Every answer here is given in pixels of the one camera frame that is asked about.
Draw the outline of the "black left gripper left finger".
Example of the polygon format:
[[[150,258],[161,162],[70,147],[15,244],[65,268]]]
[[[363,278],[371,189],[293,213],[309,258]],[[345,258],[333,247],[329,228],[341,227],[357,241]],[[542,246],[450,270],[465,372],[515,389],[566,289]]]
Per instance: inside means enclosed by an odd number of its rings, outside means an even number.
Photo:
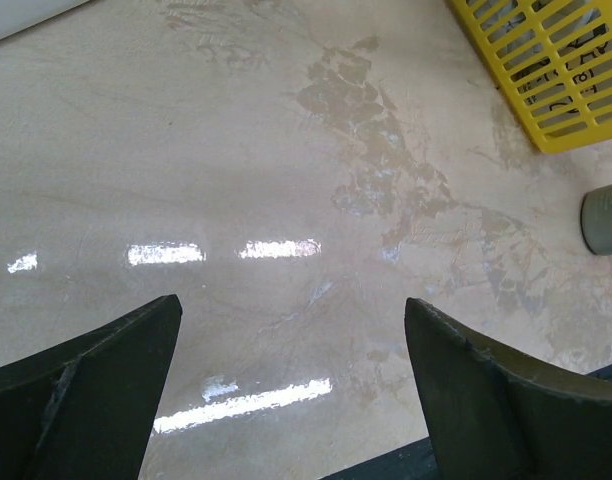
[[[181,324],[159,297],[0,367],[0,479],[135,479]]]

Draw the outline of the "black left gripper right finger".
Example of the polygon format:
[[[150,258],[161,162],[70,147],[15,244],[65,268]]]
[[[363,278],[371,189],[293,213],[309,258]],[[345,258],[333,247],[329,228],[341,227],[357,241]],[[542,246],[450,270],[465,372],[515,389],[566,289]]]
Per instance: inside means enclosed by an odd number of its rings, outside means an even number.
[[[612,364],[549,364],[410,298],[405,336],[444,479],[612,479]]]

